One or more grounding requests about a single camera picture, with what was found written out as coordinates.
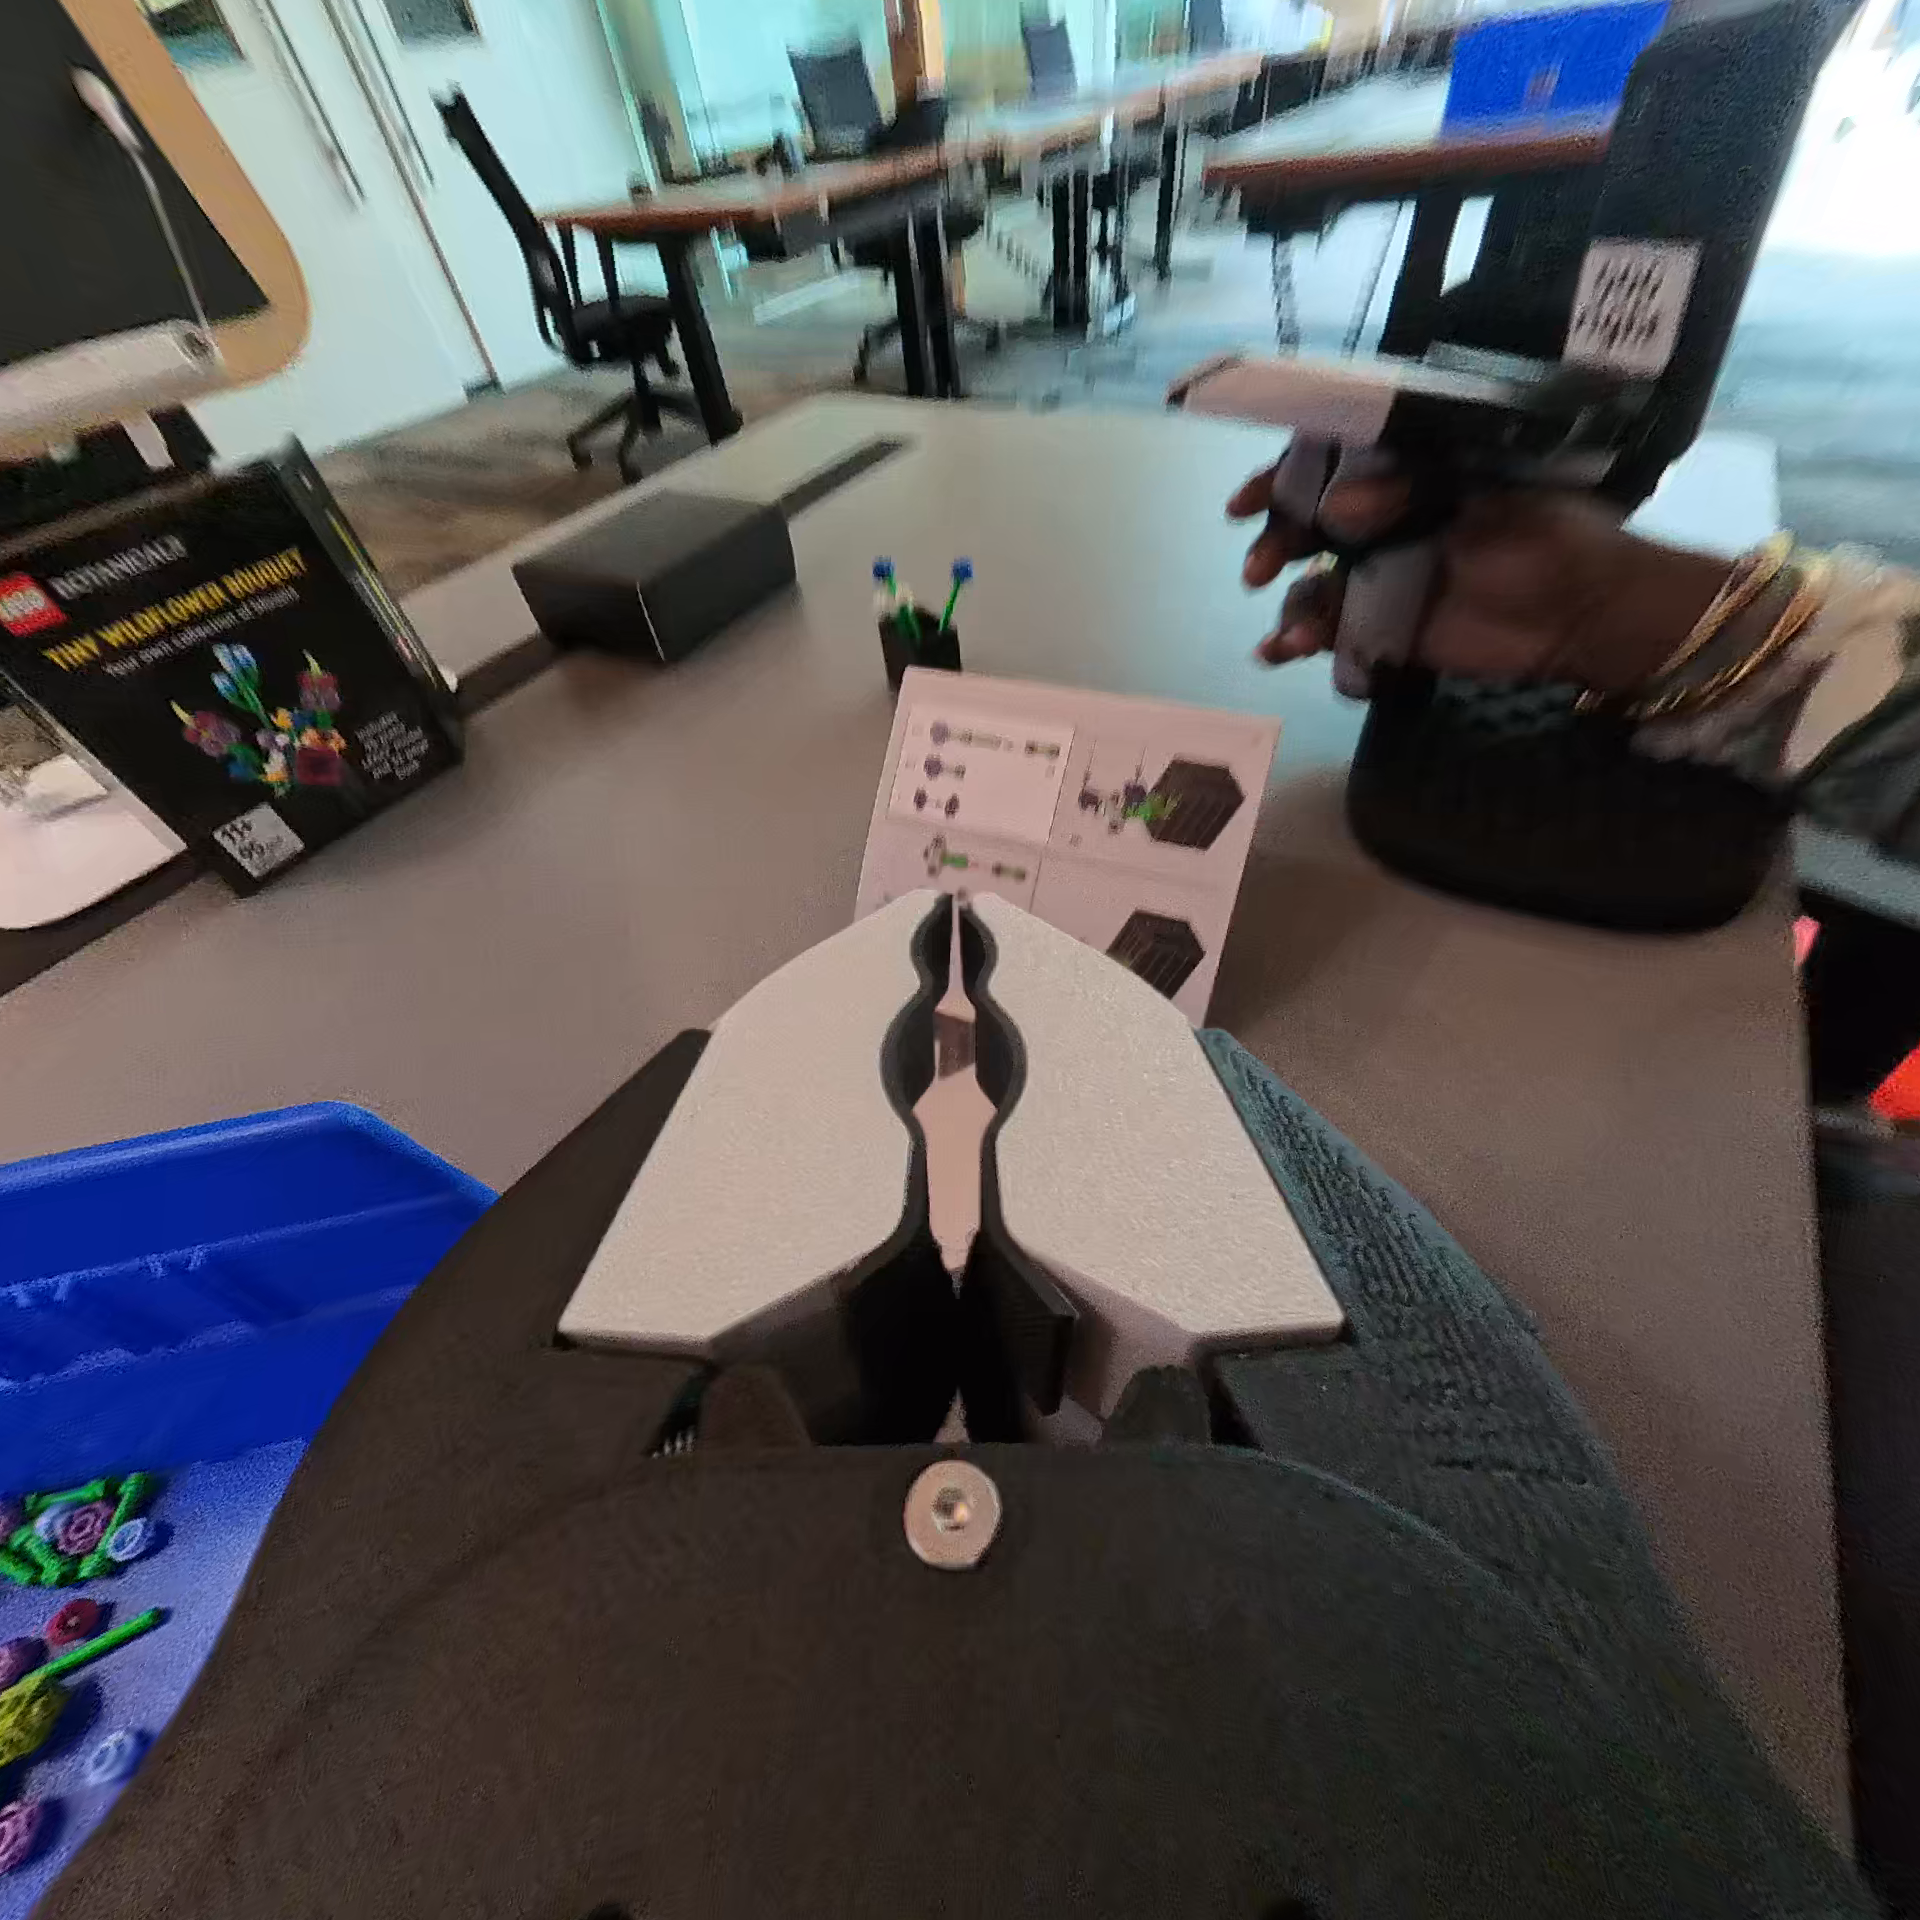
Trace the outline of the person's right forearm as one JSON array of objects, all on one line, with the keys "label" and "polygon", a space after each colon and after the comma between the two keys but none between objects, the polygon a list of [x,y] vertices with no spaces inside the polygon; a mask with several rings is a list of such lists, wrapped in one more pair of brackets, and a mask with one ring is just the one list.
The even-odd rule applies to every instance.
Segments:
[{"label": "person's right forearm", "polygon": [[1822,599],[1729,724],[1725,763],[1815,824],[1916,859],[1916,569],[1821,551]]}]

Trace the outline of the matte black box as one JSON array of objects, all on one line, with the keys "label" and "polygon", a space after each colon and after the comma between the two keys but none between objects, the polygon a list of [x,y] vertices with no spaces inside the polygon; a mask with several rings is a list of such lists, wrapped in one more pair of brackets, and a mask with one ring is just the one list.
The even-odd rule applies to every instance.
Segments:
[{"label": "matte black box", "polygon": [[512,564],[554,645],[676,664],[799,581],[777,502],[658,491]]}]

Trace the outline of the wooden table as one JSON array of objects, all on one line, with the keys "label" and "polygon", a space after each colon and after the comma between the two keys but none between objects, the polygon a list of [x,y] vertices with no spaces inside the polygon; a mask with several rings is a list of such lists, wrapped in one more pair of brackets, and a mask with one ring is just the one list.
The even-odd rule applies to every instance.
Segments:
[{"label": "wooden table", "polygon": [[709,444],[722,444],[739,433],[739,411],[709,330],[699,247],[726,231],[765,232],[781,255],[826,241],[887,241],[908,394],[961,397],[947,202],[963,173],[1000,154],[1004,142],[961,129],[937,143],[808,161],[788,175],[718,175],[598,206],[541,208],[541,223],[561,232],[565,260],[578,237],[592,241],[609,298],[618,297],[611,252],[624,244],[658,252],[696,417]]},{"label": "wooden table", "polygon": [[1462,208],[1524,178],[1599,166],[1619,112],[1610,102],[1447,124],[1446,100],[1447,82],[1369,77],[1211,143],[1204,184],[1271,241],[1279,354],[1300,354],[1296,237],[1355,206],[1385,206],[1405,247],[1379,349],[1420,354],[1433,338]]}]

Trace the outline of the white instruction booklet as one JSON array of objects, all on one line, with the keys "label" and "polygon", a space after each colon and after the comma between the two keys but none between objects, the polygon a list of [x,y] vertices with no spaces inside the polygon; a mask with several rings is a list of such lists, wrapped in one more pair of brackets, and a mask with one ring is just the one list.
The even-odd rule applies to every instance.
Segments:
[{"label": "white instruction booklet", "polygon": [[908,667],[852,916],[995,895],[1211,1010],[1279,720]]}]

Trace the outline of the person's dark clothing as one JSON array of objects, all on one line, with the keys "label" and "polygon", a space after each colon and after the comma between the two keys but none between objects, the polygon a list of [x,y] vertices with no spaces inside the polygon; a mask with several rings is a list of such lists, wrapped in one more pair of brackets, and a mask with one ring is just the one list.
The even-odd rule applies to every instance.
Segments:
[{"label": "person's dark clothing", "polygon": [[1815,1111],[1813,1182],[1855,1835],[1916,1917],[1916,1134]]}]

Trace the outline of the black glossy cardboard box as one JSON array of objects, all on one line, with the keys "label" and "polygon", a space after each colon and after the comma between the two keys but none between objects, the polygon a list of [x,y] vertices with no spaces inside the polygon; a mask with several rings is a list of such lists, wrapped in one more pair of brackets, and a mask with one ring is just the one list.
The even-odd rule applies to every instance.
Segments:
[{"label": "black glossy cardboard box", "polygon": [[298,439],[3,541],[3,685],[241,898],[465,760]]}]

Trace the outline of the grey desk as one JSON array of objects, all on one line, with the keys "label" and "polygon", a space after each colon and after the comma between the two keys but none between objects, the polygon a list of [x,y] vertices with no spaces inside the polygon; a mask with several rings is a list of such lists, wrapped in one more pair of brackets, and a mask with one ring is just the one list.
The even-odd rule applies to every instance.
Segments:
[{"label": "grey desk", "polygon": [[781,495],[885,435],[799,516],[799,596],[667,670],[561,657],[283,885],[199,879],[9,990],[3,1159],[348,1098],[512,1182],[848,923],[893,720],[869,561],[932,588],[970,558],[970,670],[1279,720],[1211,1017],[1529,1308],[1718,1674],[1851,1837],[1792,885],[1634,938],[1382,872],[1355,707],[1249,657],[1222,506],[1256,428],[826,394],[663,485]]}]

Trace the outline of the blue plastic crate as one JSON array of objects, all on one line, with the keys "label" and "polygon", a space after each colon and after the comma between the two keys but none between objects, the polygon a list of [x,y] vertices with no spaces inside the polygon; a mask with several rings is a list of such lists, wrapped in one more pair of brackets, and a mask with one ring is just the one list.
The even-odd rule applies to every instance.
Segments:
[{"label": "blue plastic crate", "polygon": [[1610,121],[1666,18],[1669,2],[1563,2],[1457,27],[1438,134],[1482,137]]}]

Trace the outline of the black board on white stand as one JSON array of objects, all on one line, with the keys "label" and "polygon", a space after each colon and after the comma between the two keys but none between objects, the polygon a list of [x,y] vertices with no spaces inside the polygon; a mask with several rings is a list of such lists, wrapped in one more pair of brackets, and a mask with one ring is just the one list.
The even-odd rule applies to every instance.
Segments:
[{"label": "black board on white stand", "polygon": [[[3,541],[215,472],[188,409],[305,332],[298,258],[140,2],[3,2]],[[3,728],[3,937],[192,857],[5,685]]]}]

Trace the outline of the blue plastic bin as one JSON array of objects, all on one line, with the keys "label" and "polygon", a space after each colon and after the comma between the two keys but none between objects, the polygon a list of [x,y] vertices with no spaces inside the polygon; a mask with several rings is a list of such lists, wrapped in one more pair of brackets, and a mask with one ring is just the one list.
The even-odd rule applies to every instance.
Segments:
[{"label": "blue plastic bin", "polygon": [[298,1456],[494,1191],[345,1102],[3,1166],[3,1495],[147,1473],[151,1540],[77,1581],[161,1624],[3,1767],[30,1917],[206,1665]]}]

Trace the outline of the pile of small toy bricks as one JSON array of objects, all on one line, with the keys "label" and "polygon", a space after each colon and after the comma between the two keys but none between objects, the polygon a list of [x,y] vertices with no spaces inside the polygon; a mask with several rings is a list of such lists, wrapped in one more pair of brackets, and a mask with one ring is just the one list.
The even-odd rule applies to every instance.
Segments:
[{"label": "pile of small toy bricks", "polygon": [[3,1495],[3,1893],[105,1810],[155,1747],[140,1697],[166,1603],[124,1595],[161,1544],[157,1473]]}]

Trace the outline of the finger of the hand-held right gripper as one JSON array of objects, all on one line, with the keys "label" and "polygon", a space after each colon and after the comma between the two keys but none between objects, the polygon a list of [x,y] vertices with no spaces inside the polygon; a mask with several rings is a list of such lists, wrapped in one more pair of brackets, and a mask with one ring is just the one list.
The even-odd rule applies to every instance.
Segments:
[{"label": "finger of the hand-held right gripper", "polygon": [[1412,404],[1529,409],[1556,373],[1548,361],[1219,354],[1173,379],[1168,404],[1271,425],[1385,425]]}]

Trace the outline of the black mesh cushion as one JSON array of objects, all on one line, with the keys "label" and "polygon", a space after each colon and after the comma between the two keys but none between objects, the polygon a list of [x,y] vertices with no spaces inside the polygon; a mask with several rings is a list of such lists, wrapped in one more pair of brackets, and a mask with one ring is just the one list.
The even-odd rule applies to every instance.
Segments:
[{"label": "black mesh cushion", "polygon": [[1379,667],[1345,781],[1362,854],[1429,889],[1599,931],[1735,923],[1790,838],[1790,798],[1652,755],[1571,688]]}]

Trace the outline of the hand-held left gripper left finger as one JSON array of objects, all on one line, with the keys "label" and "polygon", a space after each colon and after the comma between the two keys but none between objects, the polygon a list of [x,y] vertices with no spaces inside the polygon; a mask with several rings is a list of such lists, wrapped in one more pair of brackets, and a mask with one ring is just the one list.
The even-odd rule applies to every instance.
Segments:
[{"label": "hand-held left gripper left finger", "polygon": [[793,1402],[940,1402],[951,1308],[914,1102],[953,900],[904,895],[749,987],[565,1302],[572,1349],[766,1365]]}]

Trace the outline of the orange traffic cone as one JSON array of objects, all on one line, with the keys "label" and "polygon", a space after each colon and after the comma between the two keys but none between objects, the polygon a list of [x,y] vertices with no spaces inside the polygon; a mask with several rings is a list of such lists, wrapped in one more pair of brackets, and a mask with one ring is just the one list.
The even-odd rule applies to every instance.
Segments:
[{"label": "orange traffic cone", "polygon": [[1916,1117],[1916,926],[1821,886],[1800,909],[1811,1103]]}]

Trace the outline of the black square frame brick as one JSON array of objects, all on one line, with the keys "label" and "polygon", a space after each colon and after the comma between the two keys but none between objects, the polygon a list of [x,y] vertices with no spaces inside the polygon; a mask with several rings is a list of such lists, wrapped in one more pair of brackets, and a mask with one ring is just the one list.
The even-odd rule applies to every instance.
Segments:
[{"label": "black square frame brick", "polygon": [[955,628],[940,621],[940,613],[925,613],[917,600],[897,600],[876,607],[876,645],[885,664],[887,691],[901,691],[908,670],[963,670],[963,649]]}]

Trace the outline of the black office chair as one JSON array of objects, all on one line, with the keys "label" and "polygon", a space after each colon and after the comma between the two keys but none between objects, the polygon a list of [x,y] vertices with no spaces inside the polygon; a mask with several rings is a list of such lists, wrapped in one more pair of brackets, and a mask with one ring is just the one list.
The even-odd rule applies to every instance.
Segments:
[{"label": "black office chair", "polygon": [[438,100],[438,112],[447,142],[469,159],[515,241],[541,340],[574,371],[611,368],[631,373],[625,397],[602,404],[565,435],[572,463],[581,472],[592,467],[588,439],[617,424],[618,444],[611,456],[618,478],[636,485],[643,478],[640,439],[659,435],[667,417],[706,424],[691,389],[676,386],[686,368],[673,357],[670,302],[663,297],[618,290],[609,247],[602,247],[605,297],[588,298],[581,293],[574,237],[561,237],[533,213],[492,137],[481,129],[465,88],[447,88]]},{"label": "black office chair", "polygon": [[[788,48],[792,82],[799,88],[808,150],[814,159],[885,159],[910,149],[937,143],[947,134],[947,96],[910,92],[904,107],[881,110],[876,82],[866,65],[861,36],[840,36],[814,48]],[[885,283],[893,274],[893,237],[873,223],[873,206],[852,208],[852,225],[837,225],[828,237],[832,263],[873,271]],[[1004,326],[972,321],[963,293],[963,247],[988,223],[985,202],[947,202],[940,221],[917,223],[917,258],[932,252],[932,237],[947,244],[947,297],[953,332],[970,330],[985,349],[998,349]]]}]

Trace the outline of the person's right hand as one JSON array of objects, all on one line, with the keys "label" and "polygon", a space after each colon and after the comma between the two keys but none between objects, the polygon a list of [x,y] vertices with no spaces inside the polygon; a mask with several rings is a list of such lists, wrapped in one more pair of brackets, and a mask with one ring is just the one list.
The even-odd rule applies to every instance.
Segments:
[{"label": "person's right hand", "polygon": [[[1407,481],[1392,467],[1350,467],[1326,488],[1315,518],[1292,518],[1272,498],[1275,472],[1259,467],[1228,495],[1233,524],[1259,524],[1243,561],[1249,588],[1318,558],[1326,535],[1373,541],[1407,508]],[[1413,657],[1451,676],[1576,685],[1616,711],[1696,700],[1691,685],[1735,670],[1792,596],[1784,564],[1761,588],[1743,581],[1749,569],[1640,541],[1588,495],[1478,491],[1457,506],[1438,548]],[[1296,579],[1259,661],[1275,667],[1331,652],[1350,584],[1340,567]],[[1691,644],[1719,596],[1726,607]]]}]

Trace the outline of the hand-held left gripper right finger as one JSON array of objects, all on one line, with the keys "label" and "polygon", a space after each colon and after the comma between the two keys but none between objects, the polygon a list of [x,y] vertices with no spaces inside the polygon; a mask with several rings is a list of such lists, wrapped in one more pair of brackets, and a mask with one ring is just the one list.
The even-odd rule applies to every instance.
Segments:
[{"label": "hand-held left gripper right finger", "polygon": [[1118,1402],[1146,1365],[1326,1346],[1345,1310],[1190,1017],[1137,974],[976,898],[995,1071],[980,1229],[1042,1292],[1034,1402]]}]

